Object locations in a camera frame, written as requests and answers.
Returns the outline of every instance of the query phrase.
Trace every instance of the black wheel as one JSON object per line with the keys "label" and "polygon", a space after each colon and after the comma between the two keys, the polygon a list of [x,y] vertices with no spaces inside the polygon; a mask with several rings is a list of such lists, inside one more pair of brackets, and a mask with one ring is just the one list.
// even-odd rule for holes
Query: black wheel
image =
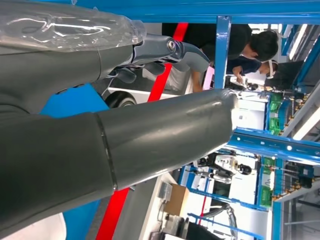
{"label": "black wheel", "polygon": [[104,102],[110,109],[136,105],[134,96],[126,91],[115,91],[109,95]]}

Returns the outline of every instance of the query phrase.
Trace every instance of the gray robotic arm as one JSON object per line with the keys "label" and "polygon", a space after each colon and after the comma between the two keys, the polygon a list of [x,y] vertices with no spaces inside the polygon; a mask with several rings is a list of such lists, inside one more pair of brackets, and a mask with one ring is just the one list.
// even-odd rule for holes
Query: gray robotic arm
{"label": "gray robotic arm", "polygon": [[122,71],[161,72],[164,63],[181,62],[205,71],[209,64],[194,46],[171,41],[150,35],[140,44],[75,52],[0,47],[0,239],[227,143],[237,109],[229,90],[60,119],[38,115],[52,94]]}

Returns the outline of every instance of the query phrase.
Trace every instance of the clear plastic cover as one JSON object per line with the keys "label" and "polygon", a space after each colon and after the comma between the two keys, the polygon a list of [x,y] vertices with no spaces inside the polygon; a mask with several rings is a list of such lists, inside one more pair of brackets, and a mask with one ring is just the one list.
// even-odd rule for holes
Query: clear plastic cover
{"label": "clear plastic cover", "polygon": [[138,44],[141,21],[66,4],[0,0],[0,45],[45,51],[103,50]]}

